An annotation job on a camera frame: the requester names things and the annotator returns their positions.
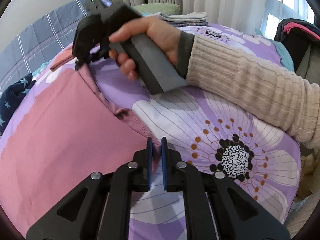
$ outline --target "dark green cuff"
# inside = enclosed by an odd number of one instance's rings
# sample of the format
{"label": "dark green cuff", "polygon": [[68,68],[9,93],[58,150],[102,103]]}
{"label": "dark green cuff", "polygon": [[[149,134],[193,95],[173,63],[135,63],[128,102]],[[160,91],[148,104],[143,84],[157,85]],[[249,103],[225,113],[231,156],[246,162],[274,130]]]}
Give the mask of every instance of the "dark green cuff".
{"label": "dark green cuff", "polygon": [[186,79],[188,73],[189,59],[195,36],[190,33],[181,32],[178,44],[178,63],[176,70],[179,76]]}

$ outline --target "window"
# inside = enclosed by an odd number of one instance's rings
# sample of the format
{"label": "window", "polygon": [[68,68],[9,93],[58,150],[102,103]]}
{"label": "window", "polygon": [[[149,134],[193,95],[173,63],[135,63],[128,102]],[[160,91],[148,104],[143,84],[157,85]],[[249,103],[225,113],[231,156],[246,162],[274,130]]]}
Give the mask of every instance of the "window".
{"label": "window", "polygon": [[274,39],[278,24],[286,18],[295,18],[314,23],[314,13],[306,0],[266,0],[261,32]]}

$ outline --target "navy star print cloth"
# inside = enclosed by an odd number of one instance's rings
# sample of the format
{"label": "navy star print cloth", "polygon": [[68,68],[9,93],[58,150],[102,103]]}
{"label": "navy star print cloth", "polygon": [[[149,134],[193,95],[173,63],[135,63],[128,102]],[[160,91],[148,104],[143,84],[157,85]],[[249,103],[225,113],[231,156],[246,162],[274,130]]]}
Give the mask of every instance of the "navy star print cloth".
{"label": "navy star print cloth", "polygon": [[29,73],[21,78],[18,82],[9,86],[0,98],[0,135],[2,136],[4,129],[7,127],[14,111],[18,108],[26,94],[35,84],[32,81],[32,74]]}

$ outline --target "stack of folded clothes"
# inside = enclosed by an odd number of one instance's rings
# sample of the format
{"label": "stack of folded clothes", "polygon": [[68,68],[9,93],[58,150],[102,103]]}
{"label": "stack of folded clothes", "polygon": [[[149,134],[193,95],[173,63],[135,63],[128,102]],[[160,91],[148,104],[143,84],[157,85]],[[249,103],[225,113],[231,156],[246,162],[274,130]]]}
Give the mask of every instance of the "stack of folded clothes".
{"label": "stack of folded clothes", "polygon": [[158,17],[161,20],[166,21],[167,23],[175,26],[175,27],[183,27],[183,26],[207,26],[207,13],[189,13],[185,15],[167,15],[163,12],[158,12],[151,14],[149,16]]}

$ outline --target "human hand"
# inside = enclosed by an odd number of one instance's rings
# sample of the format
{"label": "human hand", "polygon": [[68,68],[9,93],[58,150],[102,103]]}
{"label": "human hand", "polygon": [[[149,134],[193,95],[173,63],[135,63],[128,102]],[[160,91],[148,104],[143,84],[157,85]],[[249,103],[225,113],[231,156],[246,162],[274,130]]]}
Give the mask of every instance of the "human hand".
{"label": "human hand", "polygon": [[[134,19],[109,36],[112,43],[128,40],[130,37],[139,33],[146,33],[150,39],[165,53],[171,64],[176,67],[178,62],[178,43],[181,31],[165,21],[155,17],[143,17]],[[133,59],[122,52],[119,55],[112,49],[109,56],[116,60],[120,65],[121,73],[126,75],[129,80],[138,78],[135,71],[136,65]]]}

